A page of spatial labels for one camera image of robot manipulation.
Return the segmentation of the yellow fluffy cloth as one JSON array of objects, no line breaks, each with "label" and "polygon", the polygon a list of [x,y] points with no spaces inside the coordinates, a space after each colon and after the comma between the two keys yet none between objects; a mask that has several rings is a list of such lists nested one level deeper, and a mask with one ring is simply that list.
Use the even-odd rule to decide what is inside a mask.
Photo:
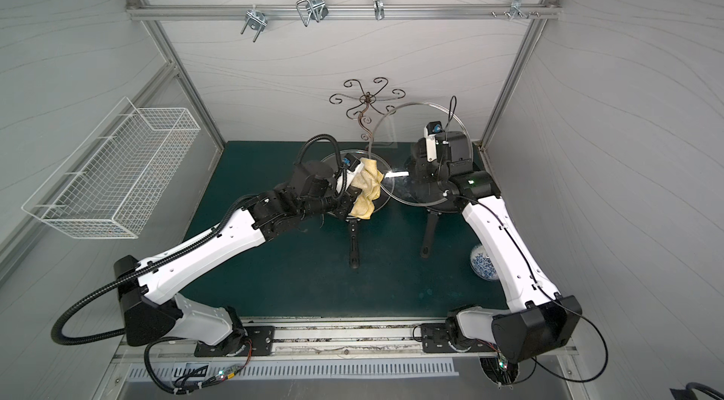
[{"label": "yellow fluffy cloth", "polygon": [[361,166],[356,168],[350,189],[356,188],[359,194],[349,215],[352,218],[369,220],[375,210],[374,202],[381,196],[381,182],[384,175],[378,169],[377,160],[362,158]]}]

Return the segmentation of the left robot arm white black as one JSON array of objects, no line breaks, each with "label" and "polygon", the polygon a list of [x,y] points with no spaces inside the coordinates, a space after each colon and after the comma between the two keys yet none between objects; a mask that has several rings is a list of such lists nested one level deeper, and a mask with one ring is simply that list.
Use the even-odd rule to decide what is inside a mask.
[{"label": "left robot arm white black", "polygon": [[220,228],[141,261],[127,256],[116,262],[117,276],[135,279],[119,290],[124,335],[131,346],[161,338],[188,339],[234,351],[245,331],[230,307],[213,308],[183,296],[192,281],[239,254],[269,243],[316,215],[344,219],[352,211],[358,188],[353,180],[364,164],[354,155],[342,160],[343,173],[324,162],[300,162],[290,181],[273,190],[243,198],[232,206]]}]

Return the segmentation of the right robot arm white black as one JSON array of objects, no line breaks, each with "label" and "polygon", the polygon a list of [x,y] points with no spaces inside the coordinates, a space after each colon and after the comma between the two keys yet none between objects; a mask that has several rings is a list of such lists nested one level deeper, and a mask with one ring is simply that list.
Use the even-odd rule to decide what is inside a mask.
[{"label": "right robot arm white black", "polygon": [[535,262],[507,211],[502,193],[477,168],[469,137],[435,123],[411,149],[406,165],[413,201],[430,213],[434,235],[440,213],[461,213],[491,260],[506,311],[471,306],[446,321],[450,347],[467,352],[490,345],[509,362],[523,362],[566,346],[582,318],[574,296],[562,296]]}]

